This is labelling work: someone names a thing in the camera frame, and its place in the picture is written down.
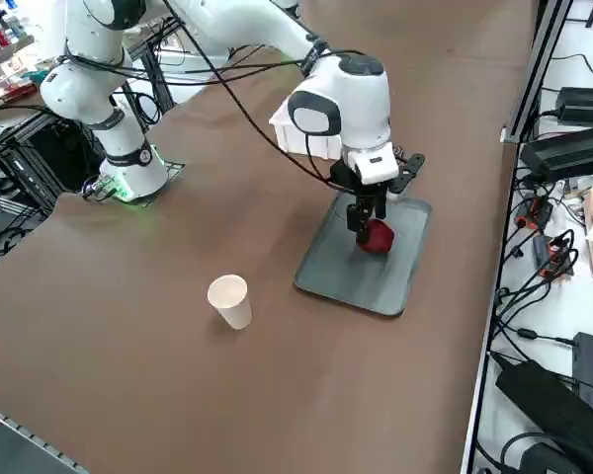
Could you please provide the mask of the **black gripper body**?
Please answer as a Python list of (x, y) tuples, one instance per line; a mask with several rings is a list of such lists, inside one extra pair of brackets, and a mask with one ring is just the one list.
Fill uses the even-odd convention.
[(330, 168), (330, 183), (345, 189), (346, 193), (360, 197), (376, 197), (384, 194), (388, 189), (389, 181), (365, 185), (360, 177), (352, 171), (344, 161), (336, 161)]

